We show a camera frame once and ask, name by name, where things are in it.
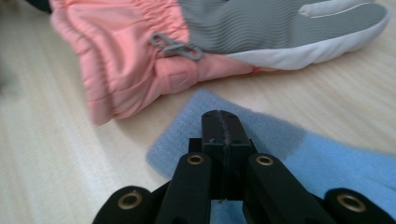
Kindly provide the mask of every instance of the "wooden table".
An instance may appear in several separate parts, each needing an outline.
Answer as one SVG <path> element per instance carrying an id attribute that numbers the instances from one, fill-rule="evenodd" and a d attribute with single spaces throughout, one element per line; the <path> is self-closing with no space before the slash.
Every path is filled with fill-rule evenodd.
<path id="1" fill-rule="evenodd" d="M 379 0 L 396 14 L 396 1 Z M 227 77 L 90 123 L 78 58 L 49 15 L 0 3 L 0 223 L 90 223 L 115 190 L 166 180 L 145 154 L 200 88 L 354 147 L 396 154 L 396 17 L 366 48 L 299 71 Z"/>

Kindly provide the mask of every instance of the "glove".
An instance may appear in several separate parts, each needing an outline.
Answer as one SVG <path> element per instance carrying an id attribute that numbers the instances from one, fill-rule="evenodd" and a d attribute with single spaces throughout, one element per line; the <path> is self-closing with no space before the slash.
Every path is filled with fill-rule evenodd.
<path id="1" fill-rule="evenodd" d="M 51 0 L 79 57 L 92 121 L 162 94 L 257 71 L 293 70 L 360 49 L 386 27 L 368 0 Z"/>

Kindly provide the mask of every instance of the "blue fleece fabric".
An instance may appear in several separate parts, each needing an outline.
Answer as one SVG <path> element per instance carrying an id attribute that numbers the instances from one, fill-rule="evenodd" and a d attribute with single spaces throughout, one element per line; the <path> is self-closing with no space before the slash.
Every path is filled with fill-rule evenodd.
<path id="1" fill-rule="evenodd" d="M 201 137 L 201 116 L 215 109 L 238 116 L 256 148 L 278 157 L 309 192 L 323 198 L 329 189 L 356 190 L 396 218 L 396 156 L 345 146 L 205 90 L 191 97 L 155 142 L 149 164 L 172 178 L 189 139 Z M 211 223 L 246 223 L 242 204 L 212 202 Z"/>

